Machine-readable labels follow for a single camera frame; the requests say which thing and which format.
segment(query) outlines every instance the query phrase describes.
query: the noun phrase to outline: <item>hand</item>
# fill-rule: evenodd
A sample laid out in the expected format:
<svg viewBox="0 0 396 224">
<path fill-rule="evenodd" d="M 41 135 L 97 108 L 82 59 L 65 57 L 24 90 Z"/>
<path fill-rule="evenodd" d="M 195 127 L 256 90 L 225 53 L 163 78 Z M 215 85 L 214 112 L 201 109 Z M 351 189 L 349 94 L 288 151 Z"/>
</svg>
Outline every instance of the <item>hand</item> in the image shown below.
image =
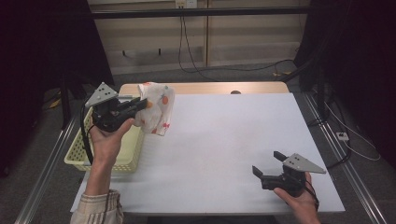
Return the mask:
<svg viewBox="0 0 396 224">
<path fill-rule="evenodd" d="M 312 183 L 311 175 L 308 172 L 305 173 L 305 178 L 306 181 Z M 313 190 L 308 183 L 305 183 L 305 185 L 307 188 Z M 290 196 L 285 190 L 280 188 L 274 189 L 274 193 L 293 209 L 293 214 L 300 223 L 320 223 L 318 220 L 317 208 L 315 207 L 315 199 L 308 191 L 304 190 L 303 194 L 297 198 Z"/>
<path fill-rule="evenodd" d="M 133 119 L 127 119 L 114 133 L 101 131 L 97 127 L 90 130 L 93 144 L 93 163 L 88 178 L 85 195 L 103 195 L 110 189 L 111 170 L 120 153 L 121 139 L 129 131 Z"/>
</svg>

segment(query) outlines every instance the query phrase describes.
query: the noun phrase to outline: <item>yellow basket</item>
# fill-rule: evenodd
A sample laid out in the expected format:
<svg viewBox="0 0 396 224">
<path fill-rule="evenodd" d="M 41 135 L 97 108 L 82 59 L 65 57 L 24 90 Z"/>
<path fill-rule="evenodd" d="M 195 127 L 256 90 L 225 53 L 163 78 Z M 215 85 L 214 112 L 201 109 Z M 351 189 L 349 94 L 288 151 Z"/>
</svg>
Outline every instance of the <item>yellow basket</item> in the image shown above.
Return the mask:
<svg viewBox="0 0 396 224">
<path fill-rule="evenodd" d="M 88 111 L 87 116 L 84 119 L 84 126 L 86 132 L 90 128 L 92 108 Z M 139 161 L 140 150 L 142 148 L 144 133 L 140 128 L 132 126 L 132 128 L 126 133 L 121 140 L 120 154 L 117 157 L 116 164 L 113 166 L 113 171 L 122 173 L 133 173 L 137 169 L 137 163 Z M 64 162 L 76 166 L 80 171 L 91 170 L 91 165 L 88 161 L 87 154 L 85 152 L 84 143 L 82 141 L 81 130 L 78 133 L 69 148 Z"/>
</svg>

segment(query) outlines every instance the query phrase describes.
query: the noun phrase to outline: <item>white wall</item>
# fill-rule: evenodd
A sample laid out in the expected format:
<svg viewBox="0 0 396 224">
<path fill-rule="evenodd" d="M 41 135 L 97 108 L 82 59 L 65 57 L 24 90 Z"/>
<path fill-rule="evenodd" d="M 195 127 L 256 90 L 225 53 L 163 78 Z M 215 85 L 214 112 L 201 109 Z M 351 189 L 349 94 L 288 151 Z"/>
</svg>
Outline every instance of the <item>white wall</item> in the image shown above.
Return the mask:
<svg viewBox="0 0 396 224">
<path fill-rule="evenodd" d="M 89 0 L 89 3 L 92 11 L 175 7 L 175 1 L 168 0 Z M 299 5 L 306 6 L 308 1 L 198 0 L 198 7 Z M 205 66 L 207 63 L 210 66 L 272 63 L 294 58 L 304 31 L 305 18 L 305 15 L 186 17 L 185 22 L 196 65 Z M 113 75 L 178 69 L 180 18 L 97 20 L 96 25 Z M 192 67 L 184 36 L 182 44 L 182 64 Z M 122 50 L 128 57 L 122 56 Z"/>
</svg>

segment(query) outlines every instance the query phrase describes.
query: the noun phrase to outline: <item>sleeve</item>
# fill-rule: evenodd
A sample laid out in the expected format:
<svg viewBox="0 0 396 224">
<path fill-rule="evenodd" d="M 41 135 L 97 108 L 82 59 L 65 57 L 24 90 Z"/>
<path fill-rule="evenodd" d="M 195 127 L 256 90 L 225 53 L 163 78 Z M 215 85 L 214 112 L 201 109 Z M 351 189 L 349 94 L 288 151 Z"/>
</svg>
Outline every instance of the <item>sleeve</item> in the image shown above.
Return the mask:
<svg viewBox="0 0 396 224">
<path fill-rule="evenodd" d="M 108 194 L 81 195 L 78 209 L 73 213 L 71 224 L 116 224 L 123 223 L 120 193 L 111 189 Z"/>
</svg>

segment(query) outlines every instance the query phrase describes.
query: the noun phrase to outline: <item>table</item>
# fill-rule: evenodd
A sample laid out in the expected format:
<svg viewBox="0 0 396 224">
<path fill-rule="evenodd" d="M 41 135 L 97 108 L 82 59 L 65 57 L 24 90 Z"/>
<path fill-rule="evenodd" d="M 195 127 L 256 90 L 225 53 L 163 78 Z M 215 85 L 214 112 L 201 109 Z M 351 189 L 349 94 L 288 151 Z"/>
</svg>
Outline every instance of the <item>table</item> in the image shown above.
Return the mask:
<svg viewBox="0 0 396 224">
<path fill-rule="evenodd" d="M 178 93 L 171 128 L 165 137 L 146 136 L 134 174 L 112 176 L 111 188 L 120 191 L 125 212 L 143 216 L 288 213 L 290 208 L 272 191 L 261 189 L 251 165 L 268 175 L 280 175 L 281 162 L 272 157 L 278 150 L 287 156 L 297 152 L 325 167 L 284 83 L 168 85 Z M 231 91 L 246 94 L 231 95 Z M 120 94 L 137 94 L 137 87 L 124 85 Z M 330 176 L 312 176 L 321 201 L 319 212 L 345 211 Z"/>
</svg>

